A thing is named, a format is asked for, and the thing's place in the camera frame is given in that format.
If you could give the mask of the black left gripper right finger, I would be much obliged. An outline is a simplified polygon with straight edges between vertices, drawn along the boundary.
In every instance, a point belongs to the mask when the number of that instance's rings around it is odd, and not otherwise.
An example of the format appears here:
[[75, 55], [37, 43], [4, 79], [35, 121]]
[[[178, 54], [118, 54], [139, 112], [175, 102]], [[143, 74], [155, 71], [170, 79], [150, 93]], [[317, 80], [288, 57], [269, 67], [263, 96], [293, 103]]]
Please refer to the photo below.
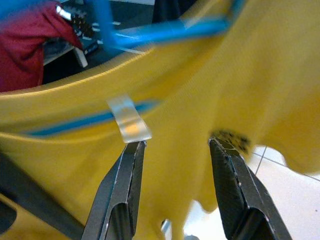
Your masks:
[[228, 240], [290, 240], [292, 237], [263, 183], [228, 142], [208, 141], [215, 195]]

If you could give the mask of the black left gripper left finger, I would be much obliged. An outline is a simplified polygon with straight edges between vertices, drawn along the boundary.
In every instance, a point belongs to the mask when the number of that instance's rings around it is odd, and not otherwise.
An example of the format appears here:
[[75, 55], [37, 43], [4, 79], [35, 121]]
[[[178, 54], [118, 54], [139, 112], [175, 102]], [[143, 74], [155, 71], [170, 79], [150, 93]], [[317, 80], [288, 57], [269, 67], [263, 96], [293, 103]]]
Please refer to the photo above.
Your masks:
[[83, 240], [131, 240], [138, 220], [145, 141], [125, 146], [101, 181], [82, 234]]

